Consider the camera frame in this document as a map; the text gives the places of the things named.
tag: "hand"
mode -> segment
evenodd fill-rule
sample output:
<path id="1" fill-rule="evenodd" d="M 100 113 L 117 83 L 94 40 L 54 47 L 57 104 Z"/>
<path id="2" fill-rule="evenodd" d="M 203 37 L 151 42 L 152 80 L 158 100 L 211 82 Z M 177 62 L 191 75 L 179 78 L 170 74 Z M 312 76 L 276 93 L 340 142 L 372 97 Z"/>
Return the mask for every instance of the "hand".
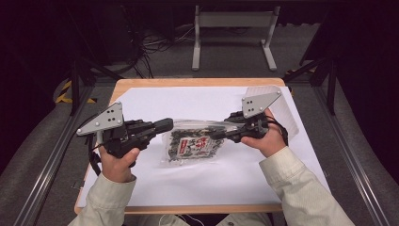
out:
<path id="1" fill-rule="evenodd" d="M 274 119 L 272 112 L 268 108 L 264 111 L 264 114 Z M 286 145 L 282 139 L 279 127 L 273 123 L 269 123 L 268 126 L 269 131 L 263 138 L 257 139 L 252 137 L 242 137 L 241 142 L 251 148 L 259 149 L 265 157 L 270 157 L 274 153 L 277 153 Z"/>
<path id="2" fill-rule="evenodd" d="M 134 181 L 135 176 L 130 172 L 129 166 L 137 160 L 140 150 L 133 148 L 123 158 L 117 158 L 106 152 L 105 147 L 99 148 L 103 166 L 103 176 L 117 183 Z"/>

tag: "white paper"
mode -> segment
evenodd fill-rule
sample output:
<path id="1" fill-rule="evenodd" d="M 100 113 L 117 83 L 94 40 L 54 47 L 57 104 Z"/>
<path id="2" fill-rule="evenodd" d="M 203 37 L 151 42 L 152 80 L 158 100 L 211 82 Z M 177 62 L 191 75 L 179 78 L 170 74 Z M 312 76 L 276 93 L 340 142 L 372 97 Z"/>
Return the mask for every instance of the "white paper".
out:
<path id="1" fill-rule="evenodd" d="M 272 109 L 282 125 L 287 122 L 297 130 L 297 134 L 291 137 L 290 148 L 328 189 L 291 93 L 288 88 L 280 89 L 280 98 L 288 109 L 273 108 L 273 105 Z M 223 121 L 230 113 L 241 110 L 241 99 L 246 92 L 245 87 L 134 88 L 117 101 L 122 102 L 126 121 L 164 118 Z M 291 113 L 294 122 L 279 120 L 277 115 L 284 111 Z M 137 182 L 128 206 L 280 203 L 259 167 L 264 157 L 242 143 L 226 140 L 213 163 L 175 168 L 161 166 L 164 151 L 162 135 L 158 135 L 148 149 L 140 153 L 132 168 Z M 94 171 L 90 170 L 77 207 L 86 205 L 88 190 L 96 178 Z"/>

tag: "metal stand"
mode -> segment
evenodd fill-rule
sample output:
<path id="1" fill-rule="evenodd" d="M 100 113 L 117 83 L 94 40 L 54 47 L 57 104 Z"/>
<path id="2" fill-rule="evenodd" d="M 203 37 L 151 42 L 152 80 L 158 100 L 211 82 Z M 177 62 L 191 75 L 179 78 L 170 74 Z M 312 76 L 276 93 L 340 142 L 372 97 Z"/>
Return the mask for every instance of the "metal stand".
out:
<path id="1" fill-rule="evenodd" d="M 267 27 L 267 37 L 261 40 L 261 45 L 271 71 L 277 69 L 273 55 L 270 51 L 270 41 L 279 17 L 279 7 L 274 11 L 262 12 L 200 12 L 196 6 L 195 15 L 195 44 L 192 70 L 200 69 L 200 27 Z"/>

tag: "person's left hand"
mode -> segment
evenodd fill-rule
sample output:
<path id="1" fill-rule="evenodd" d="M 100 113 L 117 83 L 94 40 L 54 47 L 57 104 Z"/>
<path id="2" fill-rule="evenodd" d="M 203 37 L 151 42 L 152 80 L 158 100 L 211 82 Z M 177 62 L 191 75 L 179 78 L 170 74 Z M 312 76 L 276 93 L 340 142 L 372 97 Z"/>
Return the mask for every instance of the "person's left hand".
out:
<path id="1" fill-rule="evenodd" d="M 104 146 L 99 148 L 103 167 L 103 176 L 117 183 L 134 181 L 135 176 L 130 172 L 129 166 L 137 160 L 140 150 L 133 148 L 123 158 L 117 158 L 106 152 Z"/>

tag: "person's right hand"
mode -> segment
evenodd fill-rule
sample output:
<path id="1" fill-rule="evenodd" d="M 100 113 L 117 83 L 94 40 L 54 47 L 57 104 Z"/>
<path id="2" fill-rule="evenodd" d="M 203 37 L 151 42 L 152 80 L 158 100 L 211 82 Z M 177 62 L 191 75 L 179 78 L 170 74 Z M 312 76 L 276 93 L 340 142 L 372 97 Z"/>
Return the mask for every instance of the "person's right hand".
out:
<path id="1" fill-rule="evenodd" d="M 268 108 L 264 111 L 264 114 L 274 119 L 272 112 Z M 269 131 L 263 138 L 242 137 L 241 142 L 251 148 L 258 149 L 265 157 L 270 157 L 274 153 L 277 153 L 286 145 L 282 139 L 279 127 L 273 123 L 269 123 L 268 126 Z"/>

